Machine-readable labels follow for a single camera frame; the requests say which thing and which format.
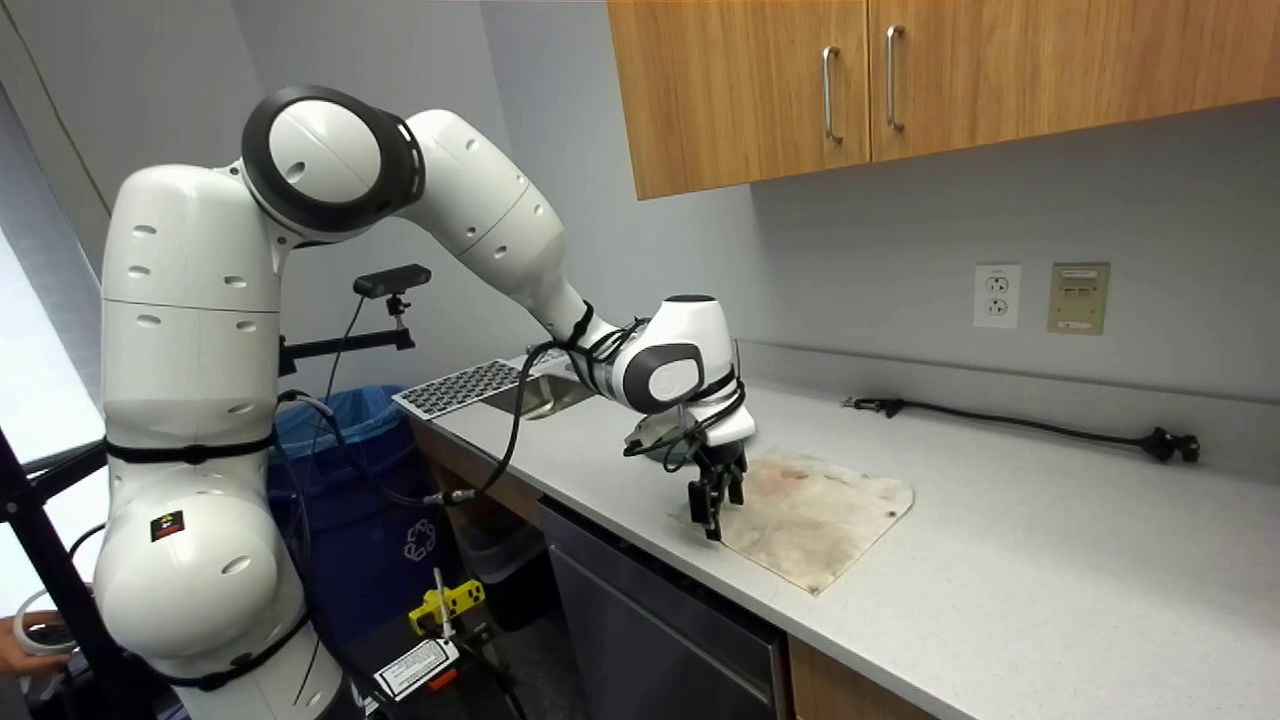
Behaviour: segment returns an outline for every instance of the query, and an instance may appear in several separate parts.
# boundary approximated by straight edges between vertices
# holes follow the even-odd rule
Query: dishwasher
[[[786,715],[783,631],[563,504],[544,532],[594,720]]]

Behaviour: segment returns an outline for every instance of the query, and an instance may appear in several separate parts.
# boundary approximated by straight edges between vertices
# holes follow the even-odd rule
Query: cloth
[[[910,489],[809,456],[754,451],[744,501],[721,511],[725,546],[804,592],[824,592],[909,515]]]

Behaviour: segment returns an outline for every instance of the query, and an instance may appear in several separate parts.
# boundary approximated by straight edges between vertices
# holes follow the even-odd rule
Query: black cord
[[[348,320],[348,329],[343,329],[343,341],[356,331],[360,311],[363,311],[363,294],[356,301],[356,311],[353,311],[353,320]],[[331,353],[328,378],[322,378],[322,396],[331,392],[331,378],[336,378],[341,358],[343,358],[343,353]]]
[[[109,523],[91,523],[87,532],[77,535],[77,544],[68,546],[68,556],[77,559],[77,551],[94,535],[102,532]]]
[[[614,353],[619,353],[645,323],[648,323],[648,320],[634,315],[628,329],[614,329],[614,331],[600,337],[592,346],[581,346],[577,341],[572,341],[572,343],[560,343],[560,346],[577,358],[581,378],[583,378],[592,392],[600,392],[594,368],[600,368],[600,362],[610,362]]]
[[[292,535],[292,559],[295,559],[295,572],[303,578],[303,599],[309,606],[322,606],[320,605],[320,563],[312,563],[312,511],[309,511],[309,501],[292,476],[292,464],[288,464],[288,451],[279,443],[279,432],[277,432],[277,456],[279,456],[279,466],[282,466],[282,479],[288,479],[288,504],[292,504],[292,515],[288,515],[288,535]],[[320,656],[320,643],[331,651],[331,659],[343,667],[343,676],[363,690],[371,695],[378,709],[390,705],[368,676],[363,667],[348,656],[348,648],[341,648],[341,639],[328,631],[322,616],[312,610],[312,631],[316,631],[316,643],[312,643],[312,656],[309,656],[309,667],[301,676],[301,687],[295,687],[295,701],[301,690],[309,687],[312,679],[312,667],[316,667],[316,656]]]
[[[485,659],[485,651],[469,648],[469,643],[454,643],[465,659],[472,659],[472,667],[485,667],[489,679],[502,690],[507,709],[514,720],[529,720],[525,705],[519,705],[519,690],[511,684],[511,676],[496,665]]]
[[[1086,440],[1086,443],[1133,443],[1144,456],[1153,456],[1156,464],[1168,464],[1171,456],[1184,464],[1200,460],[1194,434],[1176,434],[1162,426],[1153,426],[1146,434],[1102,434],[1102,432],[1080,432],[1080,426],[1024,420],[1024,415],[967,413],[967,406],[923,403],[923,399],[905,399],[905,396],[856,396],[856,399],[848,399],[848,406],[881,413],[887,420],[910,406],[910,413],[939,413],[939,415],[960,415],[960,420],[978,420],[978,425],[1017,425],[1017,426],[1054,432],[1054,434],[1071,434],[1071,440]]]
[[[502,447],[502,456],[489,466],[489,476],[485,476],[485,482],[477,489],[477,494],[489,494],[489,489],[507,476],[511,456],[514,456],[514,443],[519,443],[525,386],[529,386],[531,362],[536,362],[540,354],[556,353],[556,346],[563,353],[560,341],[547,341],[547,343],[536,343],[536,346],[525,354],[519,374],[514,374],[514,406],[511,406],[511,426],[507,426],[507,447]]]
[[[360,489],[377,489],[389,504],[394,509],[426,509],[432,494],[400,494],[394,489],[371,479],[371,470],[360,464],[360,451],[353,451],[343,426],[336,425],[331,406],[312,399],[309,392],[279,392],[279,399],[303,399],[328,426],[328,434],[341,443],[341,460],[356,470]]]

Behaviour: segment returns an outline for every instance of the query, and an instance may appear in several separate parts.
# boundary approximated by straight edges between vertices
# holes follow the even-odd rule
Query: cabinet handle
[[[840,64],[840,49],[828,43],[824,49],[824,141],[843,142],[843,137],[836,130],[836,98],[832,98],[832,68]]]
[[[894,108],[899,104],[899,68],[894,64],[899,64],[905,35],[909,31],[899,25],[885,28],[885,122],[894,130],[905,128],[899,108]]]

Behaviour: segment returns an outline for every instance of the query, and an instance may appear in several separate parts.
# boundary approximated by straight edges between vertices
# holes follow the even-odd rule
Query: metal rack
[[[81,482],[102,464],[109,464],[109,440],[91,440],[91,443],[20,464],[7,434],[0,432],[0,519],[22,544],[41,582],[46,586],[46,599],[55,605],[55,610],[63,616],[68,631],[77,635],[87,659],[91,684],[81,690],[91,695],[94,705],[91,715],[149,720],[154,715],[149,701],[152,676],[142,665],[118,651],[117,639],[109,635],[87,582],[81,578],[63,538],[55,535],[45,511],[51,494]]]

